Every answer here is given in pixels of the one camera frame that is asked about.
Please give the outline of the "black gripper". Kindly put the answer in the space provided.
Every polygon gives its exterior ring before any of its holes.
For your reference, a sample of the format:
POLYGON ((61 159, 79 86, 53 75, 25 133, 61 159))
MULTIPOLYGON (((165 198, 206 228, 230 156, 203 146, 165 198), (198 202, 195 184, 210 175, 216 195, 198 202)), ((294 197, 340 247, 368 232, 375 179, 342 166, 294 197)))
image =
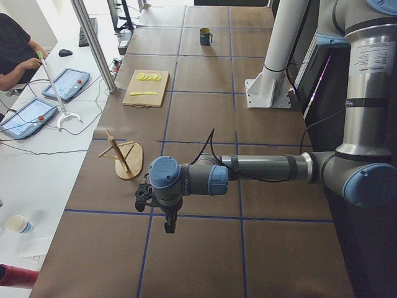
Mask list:
POLYGON ((172 206, 163 207, 162 211, 166 215, 166 223, 164 224, 164 229, 166 233, 175 233, 176 231, 176 221, 177 212, 182 208, 182 203, 177 203, 172 206))

